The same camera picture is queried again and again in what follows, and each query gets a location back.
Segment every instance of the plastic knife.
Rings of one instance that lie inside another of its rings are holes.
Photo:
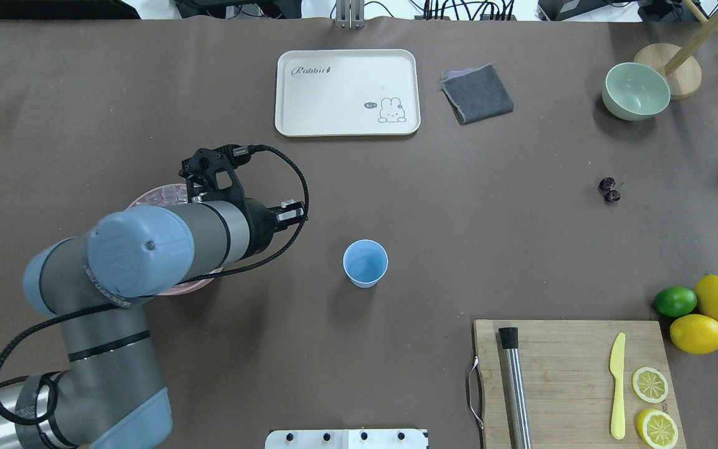
[[[622,384],[625,370],[625,335],[622,332],[616,336],[613,342],[609,370],[615,380],[611,410],[611,437],[622,440],[625,437],[625,391]]]

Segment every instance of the bowl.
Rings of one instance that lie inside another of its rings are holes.
[[[644,120],[669,105],[669,85],[652,68],[624,62],[613,66],[606,75],[603,103],[622,120]]]

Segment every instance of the lemon slice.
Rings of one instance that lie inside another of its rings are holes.
[[[655,408],[647,408],[639,413],[636,417],[636,431],[653,449],[671,449],[677,444],[675,421]]]
[[[660,370],[641,367],[633,373],[633,390],[644,401],[660,403],[669,395],[669,383]]]

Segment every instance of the wooden cutting board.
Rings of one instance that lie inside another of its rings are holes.
[[[522,381],[531,442],[536,449],[649,449],[636,433],[636,416],[651,407],[672,416],[680,431],[675,447],[686,449],[658,322],[477,319],[476,353],[486,449],[513,447],[502,380],[505,369],[499,327],[519,328]],[[626,435],[618,441],[610,434],[615,383],[609,372],[609,358],[619,332],[626,334]],[[633,391],[633,372],[644,366],[660,370],[669,381],[669,395],[663,403],[646,403]]]

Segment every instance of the paper cup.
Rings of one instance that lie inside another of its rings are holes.
[[[369,239],[351,243],[342,256],[342,268],[356,287],[373,287],[387,273],[390,259],[380,244]]]

